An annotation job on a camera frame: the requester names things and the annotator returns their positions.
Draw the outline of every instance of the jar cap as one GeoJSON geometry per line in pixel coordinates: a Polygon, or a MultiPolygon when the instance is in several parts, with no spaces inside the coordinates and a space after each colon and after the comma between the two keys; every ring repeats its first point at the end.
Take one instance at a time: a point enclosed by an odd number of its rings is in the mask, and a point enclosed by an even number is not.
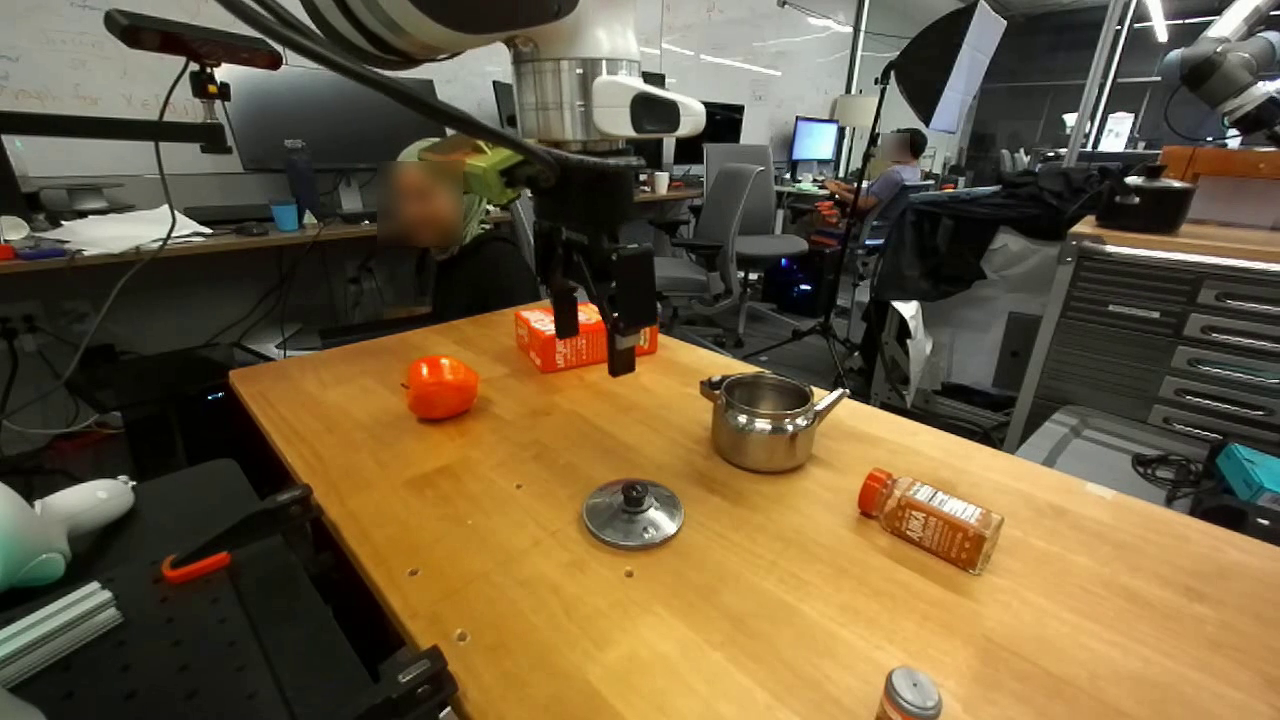
{"type": "Polygon", "coordinates": [[[943,696],[935,693],[935,682],[910,662],[890,673],[886,693],[898,707],[913,710],[913,720],[943,717],[943,696]]]}
{"type": "Polygon", "coordinates": [[[890,504],[893,486],[898,486],[893,473],[873,467],[865,486],[855,490],[855,508],[865,514],[886,514],[886,504],[890,504]]]}

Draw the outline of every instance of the pot handle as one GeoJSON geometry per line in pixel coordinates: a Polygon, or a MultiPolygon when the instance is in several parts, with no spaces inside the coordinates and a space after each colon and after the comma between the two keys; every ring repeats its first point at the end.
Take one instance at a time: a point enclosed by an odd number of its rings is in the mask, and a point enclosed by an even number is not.
{"type": "Polygon", "coordinates": [[[722,398],[726,382],[727,382],[727,376],[701,381],[706,398],[722,398]]]}
{"type": "Polygon", "coordinates": [[[840,398],[848,396],[848,387],[830,392],[822,403],[813,403],[805,413],[808,422],[822,422],[840,398]]]}

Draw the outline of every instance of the drawer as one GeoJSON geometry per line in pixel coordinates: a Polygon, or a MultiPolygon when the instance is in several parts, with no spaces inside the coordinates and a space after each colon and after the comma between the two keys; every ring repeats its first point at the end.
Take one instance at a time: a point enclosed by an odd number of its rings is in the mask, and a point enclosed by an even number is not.
{"type": "Polygon", "coordinates": [[[1280,329],[1274,318],[1191,310],[1184,334],[1218,347],[1280,354],[1280,329]]]}
{"type": "Polygon", "coordinates": [[[1264,282],[1205,282],[1196,305],[1280,318],[1280,288],[1264,288],[1264,282]]]}
{"type": "Polygon", "coordinates": [[[1277,447],[1280,433],[1274,429],[1253,429],[1242,421],[1222,421],[1222,414],[1205,414],[1205,413],[1187,413],[1187,409],[1174,409],[1174,403],[1154,403],[1147,414],[1158,429],[1180,433],[1187,439],[1205,439],[1205,445],[1222,445],[1222,439],[1244,439],[1256,447],[1277,447]]]}
{"type": "Polygon", "coordinates": [[[1112,324],[1112,329],[1136,329],[1136,330],[1180,330],[1187,318],[1187,309],[1196,305],[1199,282],[1187,276],[1158,271],[1147,262],[1094,262],[1084,260],[1065,310],[1112,324]]]}
{"type": "Polygon", "coordinates": [[[1191,413],[1210,413],[1210,414],[1231,414],[1231,421],[1248,421],[1248,422],[1280,422],[1280,396],[1264,396],[1264,392],[1248,392],[1248,387],[1165,376],[1160,398],[1191,409],[1191,413]]]}
{"type": "Polygon", "coordinates": [[[1280,396],[1280,364],[1274,359],[1253,359],[1253,354],[1231,354],[1222,347],[1196,347],[1196,343],[1180,343],[1174,351],[1174,368],[1196,381],[1211,381],[1211,382],[1248,382],[1256,392],[1277,392],[1280,396]]]}

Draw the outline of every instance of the orange block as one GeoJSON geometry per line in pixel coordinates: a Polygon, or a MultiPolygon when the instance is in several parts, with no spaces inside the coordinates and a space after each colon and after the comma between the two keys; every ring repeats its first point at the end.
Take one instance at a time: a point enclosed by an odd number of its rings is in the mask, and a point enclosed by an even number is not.
{"type": "MultiPolygon", "coordinates": [[[[584,364],[610,359],[610,329],[598,305],[575,309],[575,334],[558,334],[554,309],[524,309],[516,310],[516,347],[540,368],[540,373],[564,373],[584,364]]],[[[657,351],[657,329],[640,330],[637,354],[657,351]]]]}

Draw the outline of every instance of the office chair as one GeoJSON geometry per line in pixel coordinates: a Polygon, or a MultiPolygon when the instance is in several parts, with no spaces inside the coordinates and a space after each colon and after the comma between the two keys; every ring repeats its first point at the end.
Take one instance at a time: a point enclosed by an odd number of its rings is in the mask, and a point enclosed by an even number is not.
{"type": "Polygon", "coordinates": [[[773,185],[773,153],[770,142],[706,142],[706,177],[718,178],[727,163],[753,163],[759,177],[748,186],[748,207],[738,236],[738,262],[746,276],[746,305],[738,329],[748,329],[748,301],[765,271],[786,255],[808,255],[808,239],[779,230],[775,216],[775,185],[773,185]]]}
{"type": "Polygon", "coordinates": [[[746,334],[746,282],[738,267],[738,230],[748,207],[748,186],[759,177],[753,163],[727,163],[718,171],[706,196],[706,210],[693,226],[693,248],[714,255],[714,267],[696,253],[663,253],[652,260],[663,324],[714,318],[727,343],[746,334]]]}

